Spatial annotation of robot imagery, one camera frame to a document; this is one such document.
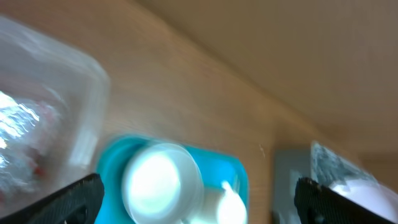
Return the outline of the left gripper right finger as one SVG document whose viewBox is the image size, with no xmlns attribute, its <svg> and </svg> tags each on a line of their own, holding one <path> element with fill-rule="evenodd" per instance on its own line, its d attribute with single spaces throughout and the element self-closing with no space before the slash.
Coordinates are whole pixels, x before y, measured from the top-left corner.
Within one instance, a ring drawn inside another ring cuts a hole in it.
<svg viewBox="0 0 398 224">
<path fill-rule="evenodd" d="M 297 181 L 294 205 L 301 224 L 392 224 L 308 177 Z"/>
</svg>

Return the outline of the aluminium foil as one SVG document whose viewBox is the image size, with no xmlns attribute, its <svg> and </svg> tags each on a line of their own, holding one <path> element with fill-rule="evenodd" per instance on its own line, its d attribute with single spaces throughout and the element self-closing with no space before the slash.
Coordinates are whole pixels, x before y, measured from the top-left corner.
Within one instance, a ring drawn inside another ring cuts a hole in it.
<svg viewBox="0 0 398 224">
<path fill-rule="evenodd" d="M 40 161 L 58 127 L 60 112 L 45 101 L 17 98 L 1 92 L 1 198 L 32 192 Z"/>
</svg>

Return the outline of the grey bowl with rice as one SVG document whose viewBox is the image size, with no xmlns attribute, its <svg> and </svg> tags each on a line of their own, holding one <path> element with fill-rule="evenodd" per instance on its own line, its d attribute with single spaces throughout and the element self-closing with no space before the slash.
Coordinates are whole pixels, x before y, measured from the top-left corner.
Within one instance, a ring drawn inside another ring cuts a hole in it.
<svg viewBox="0 0 398 224">
<path fill-rule="evenodd" d="M 164 142 L 150 144 L 129 160 L 121 193 L 135 223 L 190 223 L 203 205 L 204 184 L 192 155 Z"/>
</svg>

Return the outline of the white round plate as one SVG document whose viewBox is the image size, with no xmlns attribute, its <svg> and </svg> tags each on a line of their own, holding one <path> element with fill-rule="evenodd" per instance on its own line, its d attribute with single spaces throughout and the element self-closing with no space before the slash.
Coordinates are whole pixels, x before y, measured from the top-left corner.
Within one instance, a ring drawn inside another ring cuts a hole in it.
<svg viewBox="0 0 398 224">
<path fill-rule="evenodd" d="M 345 183 L 334 183 L 330 188 L 341 196 L 367 210 L 397 223 L 397 193 L 390 188 L 370 180 L 353 179 Z"/>
</svg>

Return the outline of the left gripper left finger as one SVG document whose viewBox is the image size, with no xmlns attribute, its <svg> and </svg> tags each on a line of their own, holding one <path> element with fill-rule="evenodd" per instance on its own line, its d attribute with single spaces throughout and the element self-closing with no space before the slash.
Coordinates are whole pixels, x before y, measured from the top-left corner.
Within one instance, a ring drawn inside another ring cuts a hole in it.
<svg viewBox="0 0 398 224">
<path fill-rule="evenodd" d="M 1 224 L 94 223 L 104 198 L 99 174 L 86 177 L 1 218 Z"/>
</svg>

